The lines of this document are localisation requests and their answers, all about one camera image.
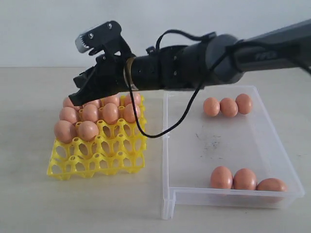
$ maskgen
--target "table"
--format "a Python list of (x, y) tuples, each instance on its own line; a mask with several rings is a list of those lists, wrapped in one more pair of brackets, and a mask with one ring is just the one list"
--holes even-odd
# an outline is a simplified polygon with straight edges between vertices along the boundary
[[(161, 220), (162, 140), (148, 139), (137, 174), (59, 181), (46, 175), (53, 125), (84, 68), (0, 68), (0, 232), (292, 233), (311, 227), (311, 77), (250, 72), (306, 195), (286, 210), (179, 206)], [(146, 130), (162, 130), (162, 91), (143, 92)]]

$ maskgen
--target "yellow egg tray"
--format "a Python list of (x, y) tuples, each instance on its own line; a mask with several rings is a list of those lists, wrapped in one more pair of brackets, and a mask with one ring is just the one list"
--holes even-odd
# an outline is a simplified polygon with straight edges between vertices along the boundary
[[(121, 96), (120, 111), (124, 109)], [(139, 123), (145, 130), (144, 97), (141, 96)], [(103, 120), (96, 122), (100, 133), (90, 142), (75, 137), (71, 143), (54, 141), (47, 175), (60, 180), (68, 180), (72, 175), (91, 178), (96, 172), (115, 175), (119, 171), (137, 173), (145, 167), (143, 152), (146, 150), (146, 137), (136, 123), (128, 123), (120, 118), (114, 125)]]

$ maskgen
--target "clear plastic container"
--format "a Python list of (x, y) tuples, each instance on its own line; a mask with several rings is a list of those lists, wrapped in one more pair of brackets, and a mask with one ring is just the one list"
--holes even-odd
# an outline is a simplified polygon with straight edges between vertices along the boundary
[[(206, 98), (235, 99), (241, 93), (253, 100), (253, 110), (248, 115), (205, 116)], [(191, 95), (192, 92), (165, 93), (164, 129), (180, 119)], [(217, 166), (228, 167), (233, 175), (241, 168), (249, 168), (255, 172), (258, 182), (279, 178), (287, 184), (288, 191), (209, 188), (210, 175)], [(173, 217), (176, 204), (286, 208), (305, 194), (253, 86), (223, 85), (201, 90), (182, 124), (163, 137), (162, 172), (163, 219)]]

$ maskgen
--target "black cable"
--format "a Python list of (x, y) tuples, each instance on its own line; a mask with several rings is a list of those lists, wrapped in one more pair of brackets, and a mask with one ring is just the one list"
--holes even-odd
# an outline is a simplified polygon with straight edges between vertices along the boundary
[[(157, 42), (156, 42), (156, 51), (159, 51), (161, 39), (163, 38), (163, 36), (165, 34), (168, 34), (168, 33), (181, 34), (181, 35), (183, 35), (183, 36), (185, 36), (187, 38), (190, 38), (190, 39), (193, 39), (193, 40), (196, 40), (196, 41), (200, 41), (200, 40), (202, 40), (204, 38), (203, 36), (197, 37), (197, 36), (193, 36), (193, 35), (190, 35), (188, 33), (185, 33), (183, 31), (179, 31), (179, 30), (168, 30), (164, 34), (162, 34), (159, 37), (159, 39), (157, 40)], [(267, 50), (273, 50), (273, 51), (279, 52), (278, 48), (276, 48), (273, 45), (269, 45), (269, 44), (265, 44), (265, 43), (261, 43), (261, 42), (255, 42), (255, 41), (240, 42), (238, 44), (235, 44), (233, 46), (228, 47), (228, 49), (222, 54), (222, 56), (219, 59), (217, 59), (216, 62), (211, 66), (211, 68), (209, 69), (209, 72), (211, 73), (216, 68), (216, 66), (218, 66), (223, 61), (224, 58), (226, 58), (229, 55), (232, 55), (237, 50), (240, 50), (240, 49), (246, 48), (246, 47), (262, 47), (262, 48), (267, 49)], [(305, 65), (303, 62), (301, 62), (301, 61), (299, 61), (299, 60), (297, 60), (297, 59), (295, 59), (293, 57), (290, 57), (290, 56), (284, 55), (283, 57), (285, 59), (287, 59), (288, 61), (292, 62), (294, 65), (300, 67), (301, 69), (303, 69), (304, 71), (306, 71), (307, 73), (309, 73), (311, 75), (311, 69), (307, 65)], [(130, 83), (129, 77), (130, 77), (129, 76), (129, 68), (127, 66), (125, 66), (125, 78), (127, 80), (127, 83)], [(130, 92), (132, 106), (133, 106), (133, 111), (134, 111), (134, 115), (135, 115), (135, 121), (136, 121), (138, 130), (141, 132), (141, 134), (146, 136), (146, 137), (148, 137), (148, 138), (158, 138), (158, 137), (161, 137), (161, 136), (167, 134), (168, 132), (170, 132), (173, 129), (175, 129), (178, 125), (180, 125), (181, 122), (186, 118), (186, 116), (187, 116), (187, 114), (188, 114), (188, 112), (189, 112), (189, 110), (191, 108), (191, 105), (192, 105), (196, 95), (198, 94), (199, 90), (201, 89), (201, 86), (203, 85), (205, 79), (206, 79), (206, 77), (202, 77), (199, 85), (195, 89), (192, 97), (190, 98), (190, 100), (189, 100), (189, 102), (187, 104), (187, 107), (186, 107), (183, 115), (181, 116), (181, 118), (174, 125), (169, 127), (168, 129), (164, 130), (163, 132), (161, 132), (159, 134), (155, 134), (155, 135), (146, 134), (142, 130), (142, 128), (141, 128), (141, 126), (139, 124), (138, 117), (137, 117), (137, 112), (136, 112), (135, 102), (134, 102), (134, 96), (133, 96), (133, 90), (132, 90), (131, 86), (128, 85), (128, 90)]]

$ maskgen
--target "egg crate cell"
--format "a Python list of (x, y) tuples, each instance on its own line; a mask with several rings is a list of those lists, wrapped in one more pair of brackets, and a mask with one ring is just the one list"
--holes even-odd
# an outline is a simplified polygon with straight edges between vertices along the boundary
[[(139, 123), (145, 130), (147, 121), (143, 100), (142, 96)], [(128, 123), (120, 118), (114, 125), (108, 125), (103, 120), (98, 120), (96, 124), (99, 135), (92, 141), (86, 142), (75, 137), (71, 143), (64, 144), (55, 139), (48, 176), (60, 180), (68, 180), (72, 175), (91, 178), (96, 172), (110, 176), (121, 170), (137, 173), (145, 167), (143, 152), (146, 150), (147, 138), (139, 132), (136, 123)]]

